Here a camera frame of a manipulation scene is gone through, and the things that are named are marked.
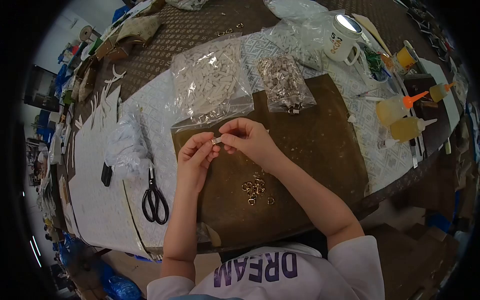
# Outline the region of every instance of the hand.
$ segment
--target hand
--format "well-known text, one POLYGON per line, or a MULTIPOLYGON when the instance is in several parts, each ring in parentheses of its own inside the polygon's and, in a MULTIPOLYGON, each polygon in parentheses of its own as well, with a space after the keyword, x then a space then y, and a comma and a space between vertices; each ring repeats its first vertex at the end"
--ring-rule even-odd
POLYGON ((177 168, 178 191, 200 192, 204 187, 208 167, 220 151, 220 146, 213 146, 211 139, 213 132, 198 133, 180 149, 177 168))
POLYGON ((218 131, 229 154, 238 149, 268 173, 285 157, 261 123, 237 118, 225 123, 218 131))

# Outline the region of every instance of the person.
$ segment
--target person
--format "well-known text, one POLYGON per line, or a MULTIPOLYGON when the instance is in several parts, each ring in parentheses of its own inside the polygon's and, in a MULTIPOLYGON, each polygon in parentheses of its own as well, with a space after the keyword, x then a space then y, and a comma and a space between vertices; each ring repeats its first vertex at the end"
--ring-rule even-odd
POLYGON ((148 284, 147 299, 384 299, 376 239, 364 235, 349 207, 290 161, 262 124, 238 118, 218 131, 228 154, 241 151, 288 189, 326 236, 328 260, 298 243, 261 247, 226 261, 195 286, 198 194, 220 151, 210 142, 213 132, 203 132, 179 151, 160 278, 148 284))
POLYGON ((34 162, 34 174, 37 176, 41 174, 41 178, 44 178, 47 174, 47 158, 48 158, 48 148, 43 146, 39 148, 40 153, 36 161, 34 162))

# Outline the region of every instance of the scissors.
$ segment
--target scissors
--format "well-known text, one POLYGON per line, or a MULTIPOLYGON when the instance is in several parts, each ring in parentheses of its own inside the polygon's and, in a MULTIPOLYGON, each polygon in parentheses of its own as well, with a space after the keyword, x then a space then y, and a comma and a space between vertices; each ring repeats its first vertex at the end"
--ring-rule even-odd
POLYGON ((145 191, 144 198, 142 200, 142 210, 144 211, 144 216, 148 222, 157 222, 158 224, 163 225, 168 221, 168 204, 163 193, 156 188, 155 173, 153 172, 153 168, 148 169, 148 189, 145 191), (146 209, 147 200, 150 211, 152 212, 152 216, 148 214, 146 209), (165 211, 165 217, 163 220, 160 220, 160 216, 158 215, 160 201, 162 202, 163 209, 165 211))

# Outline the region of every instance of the orange nozzle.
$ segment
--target orange nozzle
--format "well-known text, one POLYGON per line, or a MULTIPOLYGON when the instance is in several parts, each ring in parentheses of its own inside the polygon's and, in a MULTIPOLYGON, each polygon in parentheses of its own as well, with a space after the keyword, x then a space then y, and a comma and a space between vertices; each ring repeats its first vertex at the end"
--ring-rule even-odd
POLYGON ((405 105, 405 108, 410 109, 410 108, 413 107, 413 102, 417 101, 418 99, 422 98, 423 96, 425 96, 428 93, 429 93, 429 91, 425 91, 425 92, 420 93, 418 95, 415 95, 413 97, 405 96, 405 97, 403 97, 403 105, 405 105))
POLYGON ((454 84, 456 84, 455 81, 452 82, 451 84, 445 84, 445 91, 447 91, 447 92, 450 91, 450 88, 451 88, 454 84))

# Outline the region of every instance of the white mug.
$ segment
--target white mug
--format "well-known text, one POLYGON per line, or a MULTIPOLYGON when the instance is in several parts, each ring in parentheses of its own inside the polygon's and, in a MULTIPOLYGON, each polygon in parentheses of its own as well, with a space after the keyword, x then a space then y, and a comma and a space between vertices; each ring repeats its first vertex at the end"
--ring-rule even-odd
POLYGON ((360 55, 360 46, 357 44, 357 40, 361 34, 362 29, 357 22, 348 16, 336 15, 332 26, 325 31, 325 55, 331 60, 344 61, 349 66, 353 65, 360 55), (352 48, 356 48, 357 53, 353 60, 349 61, 348 55, 352 48))

